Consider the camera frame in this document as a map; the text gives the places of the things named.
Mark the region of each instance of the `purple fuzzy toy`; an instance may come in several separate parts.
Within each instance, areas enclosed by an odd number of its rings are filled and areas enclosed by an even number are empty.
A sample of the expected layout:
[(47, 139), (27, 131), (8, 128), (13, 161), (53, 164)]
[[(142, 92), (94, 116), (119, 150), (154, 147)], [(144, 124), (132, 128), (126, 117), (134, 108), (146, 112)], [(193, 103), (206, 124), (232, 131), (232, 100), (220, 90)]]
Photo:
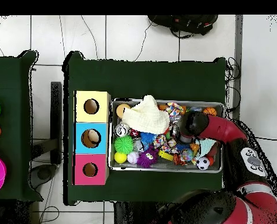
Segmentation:
[(157, 163), (158, 149), (154, 149), (153, 145), (149, 145), (149, 148), (140, 154), (137, 159), (137, 164), (148, 169), (152, 164)]

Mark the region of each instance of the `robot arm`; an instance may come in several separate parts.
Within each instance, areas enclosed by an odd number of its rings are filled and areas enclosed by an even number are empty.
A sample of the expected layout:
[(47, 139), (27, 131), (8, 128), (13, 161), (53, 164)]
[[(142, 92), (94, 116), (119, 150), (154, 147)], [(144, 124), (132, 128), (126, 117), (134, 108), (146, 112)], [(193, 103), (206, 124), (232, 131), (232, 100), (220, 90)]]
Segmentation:
[(179, 126), (184, 135), (210, 138), (224, 145), (225, 188), (187, 200), (172, 215), (172, 224), (277, 224), (277, 199), (266, 171), (247, 137), (225, 118), (188, 112)]

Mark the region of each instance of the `pink box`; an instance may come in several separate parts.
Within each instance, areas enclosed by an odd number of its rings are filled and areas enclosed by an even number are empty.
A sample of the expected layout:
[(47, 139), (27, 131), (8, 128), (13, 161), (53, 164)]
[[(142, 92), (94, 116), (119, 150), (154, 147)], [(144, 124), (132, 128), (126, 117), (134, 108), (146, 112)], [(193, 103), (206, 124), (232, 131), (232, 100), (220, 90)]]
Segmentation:
[[(93, 163), (97, 172), (93, 177), (84, 174), (84, 166)], [(106, 155), (75, 155), (75, 185), (96, 185), (104, 186), (109, 175), (109, 167)]]

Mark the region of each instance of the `blue box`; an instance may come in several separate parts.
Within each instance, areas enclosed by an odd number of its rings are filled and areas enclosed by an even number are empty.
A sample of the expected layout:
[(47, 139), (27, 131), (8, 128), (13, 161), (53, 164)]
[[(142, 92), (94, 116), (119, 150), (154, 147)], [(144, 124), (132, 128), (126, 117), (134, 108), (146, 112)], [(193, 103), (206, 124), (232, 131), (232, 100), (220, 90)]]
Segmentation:
[[(87, 148), (82, 144), (81, 136), (86, 130), (96, 130), (101, 137), (99, 140), (98, 146), (94, 148)], [(75, 153), (77, 154), (107, 154), (108, 148), (108, 123), (76, 123), (76, 149)]]

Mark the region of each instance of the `metal tray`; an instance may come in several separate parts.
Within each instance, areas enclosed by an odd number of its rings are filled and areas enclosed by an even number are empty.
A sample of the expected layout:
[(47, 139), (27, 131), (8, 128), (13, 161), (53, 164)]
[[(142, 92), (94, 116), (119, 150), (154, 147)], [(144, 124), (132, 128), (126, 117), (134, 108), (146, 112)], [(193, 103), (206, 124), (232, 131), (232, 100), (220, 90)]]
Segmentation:
[[(134, 107), (140, 103), (141, 99), (121, 99), (115, 98), (110, 103), (110, 126), (109, 126), (109, 167), (113, 170), (138, 170), (138, 171), (157, 171), (157, 172), (183, 172), (183, 173), (218, 173), (222, 170), (223, 167), (223, 147), (218, 146), (218, 152), (215, 157), (215, 161), (207, 170), (199, 170), (194, 164), (190, 163), (186, 166), (174, 165), (173, 162), (158, 157), (158, 162), (151, 165), (150, 168), (144, 169), (136, 164), (131, 164), (129, 162), (124, 162), (119, 164), (115, 161), (115, 147), (113, 145), (116, 136), (114, 135), (114, 129), (120, 123), (121, 119), (116, 115), (116, 107), (119, 104), (127, 103), (130, 107)], [(166, 104), (169, 102), (176, 102), (181, 106), (186, 107), (214, 107), (217, 111), (217, 115), (220, 117), (225, 117), (225, 107), (223, 104), (218, 102), (203, 102), (203, 101), (179, 101), (179, 100), (156, 100), (157, 104)]]

